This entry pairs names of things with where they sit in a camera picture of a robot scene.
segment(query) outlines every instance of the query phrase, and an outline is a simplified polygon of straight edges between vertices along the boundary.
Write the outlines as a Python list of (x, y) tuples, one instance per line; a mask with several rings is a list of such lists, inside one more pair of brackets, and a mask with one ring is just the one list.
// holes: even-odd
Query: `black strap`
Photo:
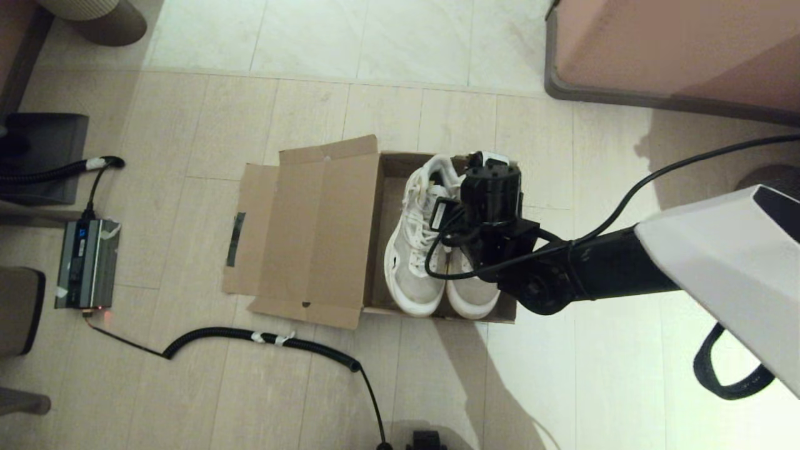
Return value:
[(728, 386), (722, 386), (719, 383), (717, 374), (714, 372), (714, 366), (711, 364), (711, 348), (724, 331), (725, 328), (721, 324), (714, 325), (714, 329), (711, 330), (711, 333), (702, 343), (698, 354), (694, 357), (694, 376), (697, 377), (700, 384), (717, 397), (725, 400), (743, 399), (769, 386), (775, 376), (763, 364), (760, 364), (744, 380), (738, 383), (729, 384)]

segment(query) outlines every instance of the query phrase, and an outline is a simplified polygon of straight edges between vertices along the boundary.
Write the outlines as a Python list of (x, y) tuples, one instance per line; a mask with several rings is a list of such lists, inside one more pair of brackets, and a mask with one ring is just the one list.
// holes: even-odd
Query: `tile floor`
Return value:
[[(683, 293), (575, 304), (515, 325), (364, 315), (357, 331), (254, 315), (221, 293), (245, 163), (375, 133), (382, 150), (494, 148), (520, 162), (525, 214), (584, 233), (666, 163), (787, 131), (763, 123), (542, 94), (542, 0), (138, 0), (139, 44), (93, 47), (56, 22), (22, 105), (91, 117), (87, 156), (119, 154), (96, 203), (125, 224), (103, 325), (164, 348), (228, 325), (317, 340), (370, 373), (396, 448), (418, 428), (449, 448), (793, 448), (800, 402), (780, 383), (736, 403), (694, 381), (713, 320)], [(698, 164), (642, 190), (618, 227), (728, 191), (796, 147)], [(78, 203), (92, 177), (79, 182)], [(0, 228), (0, 263), (58, 270), (62, 233)], [(47, 299), (54, 286), (48, 285)], [(733, 339), (733, 381), (754, 364)], [(362, 381), (317, 356), (208, 341), (172, 362), (46, 308), (0, 385), (46, 393), (46, 416), (0, 417), (3, 449), (374, 448)]]

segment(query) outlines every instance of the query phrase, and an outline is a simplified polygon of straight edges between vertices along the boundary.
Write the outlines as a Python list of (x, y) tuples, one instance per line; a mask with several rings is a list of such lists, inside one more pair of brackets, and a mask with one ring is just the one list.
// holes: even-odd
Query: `white sneaker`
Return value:
[[(467, 273), (472, 271), (472, 264), (461, 249), (454, 248), (450, 252), (447, 273)], [(477, 276), (468, 279), (447, 280), (447, 298), (453, 309), (466, 319), (483, 319), (488, 315), (500, 297), (496, 283), (487, 283)]]
[[(438, 173), (444, 186), (430, 177)], [(458, 176), (450, 158), (436, 155), (417, 169), (406, 183), (402, 215), (386, 245), (383, 273), (394, 302), (406, 314), (424, 317), (433, 314), (442, 301), (445, 282), (425, 272), (425, 258), (437, 232), (430, 229), (430, 216), (438, 197), (453, 198)], [(439, 246), (430, 261), (433, 271), (446, 266), (446, 248)]]

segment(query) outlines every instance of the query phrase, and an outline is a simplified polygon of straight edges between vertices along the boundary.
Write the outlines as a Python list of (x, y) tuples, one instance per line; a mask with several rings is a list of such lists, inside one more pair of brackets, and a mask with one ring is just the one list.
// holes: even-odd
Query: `box flap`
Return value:
[(278, 186), (278, 167), (247, 164), (239, 183), (239, 204), (230, 240), (228, 261), (222, 270), (222, 290), (257, 295), (261, 285), (266, 228)]
[(377, 139), (282, 151), (281, 164), (249, 309), (355, 328), (368, 283)]

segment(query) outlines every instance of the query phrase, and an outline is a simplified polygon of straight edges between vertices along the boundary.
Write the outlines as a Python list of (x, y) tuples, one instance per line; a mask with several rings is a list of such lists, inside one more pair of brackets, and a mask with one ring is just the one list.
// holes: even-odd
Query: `cardboard box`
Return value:
[[(223, 273), (248, 309), (355, 329), (361, 312), (403, 315), (383, 275), (383, 252), (406, 180), (430, 155), (378, 153), (374, 135), (280, 152), (280, 167), (248, 164)], [(463, 160), (455, 160), (463, 169)], [(484, 321), (513, 323), (501, 294)], [(433, 317), (465, 320), (447, 298)]]

